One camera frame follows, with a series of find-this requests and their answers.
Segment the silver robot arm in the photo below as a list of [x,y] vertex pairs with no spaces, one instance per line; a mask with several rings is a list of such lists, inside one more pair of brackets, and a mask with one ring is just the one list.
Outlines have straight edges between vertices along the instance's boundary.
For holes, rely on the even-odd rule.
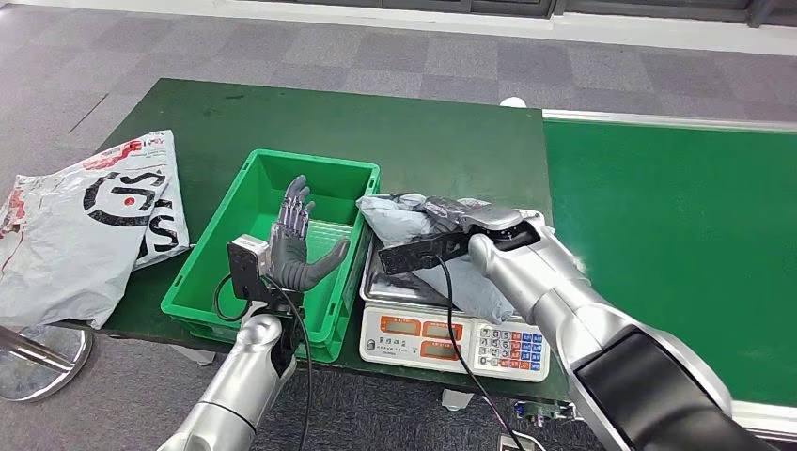
[[273,363],[282,336],[277,317],[255,314],[246,320],[211,385],[159,451],[249,449],[260,419],[296,368],[292,355],[281,371]]
[[[492,218],[471,221],[496,229]],[[468,252],[525,321],[540,328],[570,399],[607,450],[773,449],[730,419],[730,393],[705,362],[673,335],[617,310],[550,229],[533,227],[532,240],[500,243],[503,250],[476,234]]]

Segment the wire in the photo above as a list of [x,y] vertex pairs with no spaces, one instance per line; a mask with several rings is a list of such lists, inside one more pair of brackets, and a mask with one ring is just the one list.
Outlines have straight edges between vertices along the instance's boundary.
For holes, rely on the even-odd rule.
[[310,406],[313,404],[313,359],[310,357],[310,336],[307,334],[305,322],[302,320],[302,315],[299,314],[299,309],[293,301],[290,300],[288,294],[278,286],[272,279],[265,275],[260,276],[260,280],[266,284],[266,287],[271,286],[279,291],[279,294],[288,302],[290,310],[296,316],[296,320],[302,326],[302,334],[305,336],[305,348],[307,349],[307,401],[305,404],[305,425],[302,427],[302,440],[299,441],[299,450],[305,448],[305,441],[307,440],[307,430],[310,428]]
[[443,258],[440,256],[435,257],[437,257],[438,261],[440,261],[440,266],[443,267],[443,272],[445,272],[445,284],[446,288],[448,289],[448,338],[451,340],[451,345],[454,347],[454,352],[457,353],[457,358],[460,359],[460,363],[462,364],[462,367],[465,368],[465,372],[468,373],[468,376],[471,377],[473,382],[481,391],[481,397],[484,399],[484,402],[486,402],[487,405],[492,409],[492,412],[495,413],[495,417],[498,418],[498,423],[501,423],[501,426],[507,430],[509,436],[512,437],[512,440],[518,446],[518,451],[524,451],[520,439],[518,439],[518,436],[515,435],[515,431],[509,427],[507,420],[505,420],[504,417],[501,416],[501,413],[498,412],[498,409],[495,407],[495,403],[492,402],[487,390],[481,386],[481,383],[478,381],[478,379],[476,379],[476,375],[473,374],[471,368],[469,368],[468,364],[465,363],[465,359],[462,358],[462,354],[460,354],[460,348],[457,346],[457,340],[454,338],[454,326],[451,324],[451,317],[454,315],[454,290],[451,287],[451,273],[448,272],[448,266],[445,264],[445,261],[443,261]]
[[246,312],[249,310],[249,306],[252,304],[248,299],[246,300],[246,305],[243,307],[243,310],[240,314],[234,317],[228,317],[224,313],[222,313],[221,308],[219,308],[219,294],[222,292],[222,287],[227,282],[227,280],[232,278],[232,274],[227,274],[222,277],[222,280],[219,281],[219,285],[216,286],[216,290],[213,292],[213,313],[216,314],[217,317],[223,319],[224,321],[235,322],[241,318],[243,315],[246,315]]

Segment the green table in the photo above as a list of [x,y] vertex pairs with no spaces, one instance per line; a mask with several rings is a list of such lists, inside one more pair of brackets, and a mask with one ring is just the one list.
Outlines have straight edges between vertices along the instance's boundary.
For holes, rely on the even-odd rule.
[[[164,79],[102,148],[163,129],[175,134],[193,240],[253,148],[376,163],[382,169],[384,193],[473,196],[551,216],[540,110]],[[229,350],[227,344],[192,337],[161,312],[161,299],[184,260],[185,256],[176,257],[134,272],[124,299],[101,332]],[[343,351],[327,366],[472,390],[466,375],[364,362],[358,350],[362,308],[358,300]],[[567,397],[557,371],[538,384],[488,380],[485,386],[516,398]]]
[[[103,147],[172,129],[195,239],[252,148],[378,163],[383,192],[472,195],[541,210],[583,258],[598,291],[692,346],[734,398],[797,406],[790,384],[797,380],[797,340],[789,330],[797,318],[797,241],[790,233],[797,219],[791,175],[797,130],[730,130],[740,127],[760,124],[541,116],[486,105],[162,80]],[[134,273],[103,332],[228,350],[191,337],[161,313],[160,300],[183,260]],[[330,367],[470,386],[462,375],[363,362],[361,311],[359,303]],[[485,385],[516,398],[567,398],[555,366],[543,383]]]
[[797,407],[797,125],[744,126],[546,112],[557,236],[734,399]]

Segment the metal pole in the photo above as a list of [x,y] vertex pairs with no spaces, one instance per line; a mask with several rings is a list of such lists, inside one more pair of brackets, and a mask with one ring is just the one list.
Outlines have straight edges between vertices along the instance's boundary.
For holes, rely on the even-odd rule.
[[0,349],[22,357],[59,373],[69,373],[74,364],[63,355],[0,326]]

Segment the green bin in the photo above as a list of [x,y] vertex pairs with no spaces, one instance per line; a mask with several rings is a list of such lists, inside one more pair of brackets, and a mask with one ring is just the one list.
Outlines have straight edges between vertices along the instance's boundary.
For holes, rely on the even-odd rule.
[[[311,190],[307,201],[316,201],[307,230],[308,260],[325,255],[340,237],[351,241],[343,263],[305,293],[305,326],[313,360],[332,362],[337,358],[365,264],[367,234],[371,233],[354,201],[379,192],[376,164],[254,150],[166,292],[161,302],[164,313],[195,336],[235,341],[240,322],[219,319],[211,306],[216,285],[229,273],[227,243],[244,233],[268,240],[285,189],[300,174],[307,176]],[[222,311],[232,315],[244,304],[233,296],[227,282],[219,296]]]

